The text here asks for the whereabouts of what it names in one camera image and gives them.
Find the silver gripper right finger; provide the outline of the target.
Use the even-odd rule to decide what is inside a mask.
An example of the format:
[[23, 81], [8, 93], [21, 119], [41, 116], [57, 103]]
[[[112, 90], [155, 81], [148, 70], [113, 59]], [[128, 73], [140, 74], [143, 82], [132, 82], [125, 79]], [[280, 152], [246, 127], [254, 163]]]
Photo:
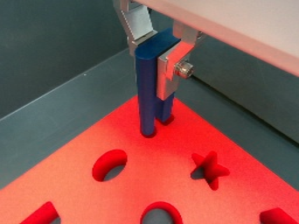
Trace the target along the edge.
[[164, 101], [179, 87], [179, 79], [188, 79], [193, 66], [188, 62], [195, 46], [207, 35], [187, 24], [173, 21], [172, 35], [179, 43], [157, 58], [156, 96]]

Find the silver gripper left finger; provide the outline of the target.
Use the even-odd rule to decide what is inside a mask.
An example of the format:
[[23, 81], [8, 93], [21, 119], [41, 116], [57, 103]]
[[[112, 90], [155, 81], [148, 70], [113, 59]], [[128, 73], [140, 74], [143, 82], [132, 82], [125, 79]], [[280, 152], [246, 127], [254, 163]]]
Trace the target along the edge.
[[129, 54], [157, 33], [153, 29], [148, 8], [133, 0], [113, 0], [113, 7], [123, 25]]

